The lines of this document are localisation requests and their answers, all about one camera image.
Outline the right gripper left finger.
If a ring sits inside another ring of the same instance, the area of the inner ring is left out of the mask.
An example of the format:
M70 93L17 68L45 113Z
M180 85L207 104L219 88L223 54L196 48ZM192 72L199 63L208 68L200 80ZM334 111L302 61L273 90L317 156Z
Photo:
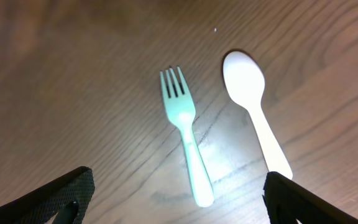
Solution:
M81 224L94 194L93 171L78 167L0 207L0 223Z

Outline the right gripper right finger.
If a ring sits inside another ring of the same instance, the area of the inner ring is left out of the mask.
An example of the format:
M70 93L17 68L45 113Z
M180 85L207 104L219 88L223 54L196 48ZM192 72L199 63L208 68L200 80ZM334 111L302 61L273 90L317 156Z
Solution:
M358 219L278 172L267 173L263 200L271 224L358 224Z

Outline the white plastic spoon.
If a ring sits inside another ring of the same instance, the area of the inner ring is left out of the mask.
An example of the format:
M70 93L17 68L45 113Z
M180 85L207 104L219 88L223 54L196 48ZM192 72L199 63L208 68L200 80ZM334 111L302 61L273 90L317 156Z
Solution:
M291 167L262 109L265 78L260 67L244 52L232 51L223 60L223 77L232 101L250 115L268 171L292 179Z

